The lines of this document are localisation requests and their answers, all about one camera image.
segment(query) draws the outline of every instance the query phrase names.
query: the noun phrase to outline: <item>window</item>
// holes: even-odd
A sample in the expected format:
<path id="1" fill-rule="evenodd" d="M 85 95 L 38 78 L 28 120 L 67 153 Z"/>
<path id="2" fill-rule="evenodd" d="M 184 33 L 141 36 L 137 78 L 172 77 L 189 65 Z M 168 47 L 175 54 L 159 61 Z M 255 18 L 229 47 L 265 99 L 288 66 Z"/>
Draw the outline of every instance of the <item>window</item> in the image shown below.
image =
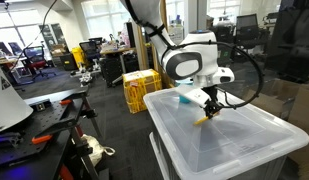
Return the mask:
<path id="1" fill-rule="evenodd" d="M 31 43 L 39 33 L 37 24 L 41 23 L 37 10 L 10 11 L 10 15 L 7 12 L 0 13 L 0 42 L 17 42 L 20 47 L 23 47 L 23 42 L 25 45 Z M 32 46 L 41 45 L 40 41 L 44 41 L 42 35 Z"/>
<path id="2" fill-rule="evenodd" d="M 175 20 L 177 15 L 184 21 L 184 0 L 166 0 L 166 15 L 168 24 Z"/>
<path id="3" fill-rule="evenodd" d="M 109 40 L 124 27 L 130 14 L 119 0 L 98 0 L 82 2 L 82 9 L 90 37 L 103 37 Z"/>
<path id="4" fill-rule="evenodd" d="M 229 20 L 236 23 L 236 16 L 240 13 L 241 0 L 209 0 L 207 2 L 207 15 L 214 17 L 217 24 L 219 17 L 227 15 Z"/>
<path id="5" fill-rule="evenodd" d="M 41 17 L 37 10 L 12 11 L 10 13 L 16 26 L 42 23 Z"/>

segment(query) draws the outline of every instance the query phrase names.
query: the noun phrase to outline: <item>trash can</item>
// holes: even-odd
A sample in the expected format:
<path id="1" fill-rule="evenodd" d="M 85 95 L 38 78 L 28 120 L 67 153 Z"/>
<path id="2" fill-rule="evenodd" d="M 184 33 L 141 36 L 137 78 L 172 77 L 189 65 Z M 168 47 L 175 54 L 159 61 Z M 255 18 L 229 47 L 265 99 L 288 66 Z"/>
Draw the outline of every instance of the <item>trash can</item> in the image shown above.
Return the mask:
<path id="1" fill-rule="evenodd" d="M 68 54 L 64 54 L 62 56 L 60 56 L 62 65 L 65 69 L 65 71 L 73 71 L 73 70 L 77 70 L 77 65 L 76 62 L 74 60 L 73 54 L 68 53 Z"/>
<path id="2" fill-rule="evenodd" d="M 78 68 L 80 68 L 80 63 L 85 64 L 85 67 L 89 65 L 89 62 L 85 59 L 84 52 L 81 47 L 76 47 L 72 49 L 72 53 Z"/>

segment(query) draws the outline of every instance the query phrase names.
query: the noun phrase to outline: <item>gray carpet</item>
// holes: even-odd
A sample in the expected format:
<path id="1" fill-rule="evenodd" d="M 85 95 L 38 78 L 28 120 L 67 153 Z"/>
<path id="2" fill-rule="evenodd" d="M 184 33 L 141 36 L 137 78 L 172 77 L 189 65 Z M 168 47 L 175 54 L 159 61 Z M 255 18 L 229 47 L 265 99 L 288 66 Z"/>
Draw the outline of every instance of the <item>gray carpet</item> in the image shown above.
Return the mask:
<path id="1" fill-rule="evenodd" d="M 37 78 L 36 82 L 22 86 L 25 92 L 18 91 L 22 98 L 31 98 L 63 90 L 80 87 L 78 78 L 70 78 L 69 72 L 53 68 L 56 77 Z M 109 168 L 113 180 L 163 179 L 148 135 L 151 132 L 151 117 L 147 111 L 130 114 L 125 102 L 123 86 L 107 88 L 105 81 L 98 77 L 89 91 L 91 107 L 96 109 L 96 118 L 104 139 L 104 146 L 112 147 L 116 153 L 112 157 L 103 154 L 97 169 Z M 85 134 L 96 137 L 89 120 L 81 119 Z"/>

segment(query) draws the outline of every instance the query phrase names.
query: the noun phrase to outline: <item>cable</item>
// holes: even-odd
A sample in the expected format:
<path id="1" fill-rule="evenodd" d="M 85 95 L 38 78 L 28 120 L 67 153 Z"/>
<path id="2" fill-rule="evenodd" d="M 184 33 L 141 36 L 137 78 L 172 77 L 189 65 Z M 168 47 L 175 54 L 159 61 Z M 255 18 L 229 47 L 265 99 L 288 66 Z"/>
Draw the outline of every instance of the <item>cable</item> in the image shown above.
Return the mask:
<path id="1" fill-rule="evenodd" d="M 21 54 L 18 56 L 17 61 L 14 63 L 14 65 L 12 66 L 12 68 L 10 68 L 9 73 L 16 67 L 16 65 L 18 64 L 21 56 L 25 53 L 25 49 L 27 49 L 28 47 L 30 47 L 36 40 L 37 38 L 40 36 L 40 34 L 42 34 L 44 28 L 45 28 L 45 21 L 46 21 L 46 17 L 48 15 L 48 13 L 51 11 L 52 7 L 54 6 L 54 4 L 56 3 L 57 0 L 54 0 L 54 2 L 52 3 L 52 5 L 48 8 L 48 10 L 45 13 L 44 19 L 43 19 L 43 24 L 42 24 L 42 28 L 40 30 L 40 32 L 38 33 L 38 35 L 36 36 L 36 38 L 30 43 L 28 44 L 21 52 Z"/>

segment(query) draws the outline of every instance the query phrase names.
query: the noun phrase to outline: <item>cardboard box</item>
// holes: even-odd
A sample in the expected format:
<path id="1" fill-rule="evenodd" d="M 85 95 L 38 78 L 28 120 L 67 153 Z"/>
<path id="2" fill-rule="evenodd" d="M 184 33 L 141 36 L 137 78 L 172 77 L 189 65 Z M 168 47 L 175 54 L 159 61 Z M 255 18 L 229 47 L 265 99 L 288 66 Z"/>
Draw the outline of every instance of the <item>cardboard box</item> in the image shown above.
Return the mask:
<path id="1" fill-rule="evenodd" d="M 52 50 L 56 50 L 56 49 L 64 49 L 66 48 L 65 44 L 55 44 L 55 45 L 52 45 Z"/>
<path id="2" fill-rule="evenodd" d="M 243 91 L 243 100 L 248 100 L 254 95 L 258 85 L 249 86 Z M 277 116 L 286 119 L 293 107 L 300 84 L 275 79 L 264 82 L 264 87 L 258 98 L 251 104 Z"/>
<path id="3" fill-rule="evenodd" d="M 309 135 L 309 85 L 300 87 L 288 122 L 303 129 Z M 300 172 L 303 172 L 309 165 L 309 144 L 288 156 L 300 165 Z"/>
<path id="4" fill-rule="evenodd" d="M 64 53 L 60 49 L 53 50 L 51 51 L 51 53 L 53 56 L 63 56 L 64 55 Z"/>

